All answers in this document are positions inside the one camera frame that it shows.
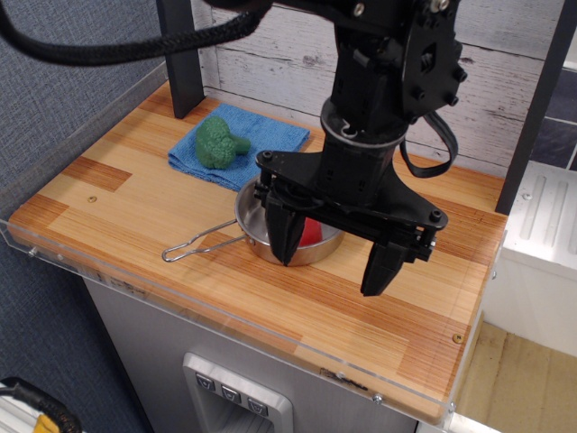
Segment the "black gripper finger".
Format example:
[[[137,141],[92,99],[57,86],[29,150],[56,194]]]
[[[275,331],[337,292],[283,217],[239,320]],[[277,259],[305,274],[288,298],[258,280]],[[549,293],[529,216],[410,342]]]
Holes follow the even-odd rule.
[[[379,296],[396,278],[403,264],[412,263],[416,258],[415,252],[405,245],[375,243],[363,274],[362,295]]]
[[[281,264],[288,266],[304,230],[305,208],[273,189],[268,192],[264,207],[271,251]]]

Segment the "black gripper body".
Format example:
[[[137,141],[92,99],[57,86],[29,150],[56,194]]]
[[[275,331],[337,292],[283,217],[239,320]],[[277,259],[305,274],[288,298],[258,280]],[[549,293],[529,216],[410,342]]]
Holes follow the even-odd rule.
[[[264,207],[273,189],[303,206],[306,218],[373,244],[405,245],[415,261],[426,261],[448,217],[407,187],[393,167],[396,151],[408,157],[406,134],[419,118],[447,139],[447,125],[433,108],[398,115],[390,107],[355,110],[327,100],[320,117],[322,151],[259,152],[255,194]]]

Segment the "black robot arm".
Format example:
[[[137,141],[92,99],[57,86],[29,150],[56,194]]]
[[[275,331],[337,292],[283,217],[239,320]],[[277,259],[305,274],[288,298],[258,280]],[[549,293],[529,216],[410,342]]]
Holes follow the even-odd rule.
[[[424,119],[451,157],[458,143],[439,116],[466,80],[455,1],[296,1],[334,25],[337,67],[320,122],[321,152],[257,155],[255,194],[273,255],[289,264],[307,219],[372,242],[362,279],[378,296],[404,263],[427,260],[447,215],[398,176],[408,128]]]

